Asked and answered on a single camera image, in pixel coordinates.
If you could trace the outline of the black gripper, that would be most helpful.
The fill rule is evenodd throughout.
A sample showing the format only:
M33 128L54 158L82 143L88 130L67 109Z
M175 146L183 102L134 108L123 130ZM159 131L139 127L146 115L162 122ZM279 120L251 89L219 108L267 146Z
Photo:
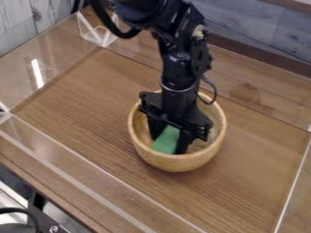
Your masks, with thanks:
M195 140L208 141L212 121L196 105L199 81L184 90L160 84L159 92L140 92L139 109L147 115L151 138L156 140L167 126L182 130L176 155L186 153Z

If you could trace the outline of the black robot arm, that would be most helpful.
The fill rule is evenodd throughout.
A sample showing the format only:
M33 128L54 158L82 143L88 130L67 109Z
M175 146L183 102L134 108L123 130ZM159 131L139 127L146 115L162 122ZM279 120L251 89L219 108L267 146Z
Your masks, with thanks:
M158 41L163 61L160 91L139 93L139 110L147 116L154 150L180 155L195 140L208 139L212 129L212 121L196 105L212 62L206 18L187 0L111 0L119 18L130 26L124 31L102 0L90 0L90 4L115 36L131 39L147 30Z

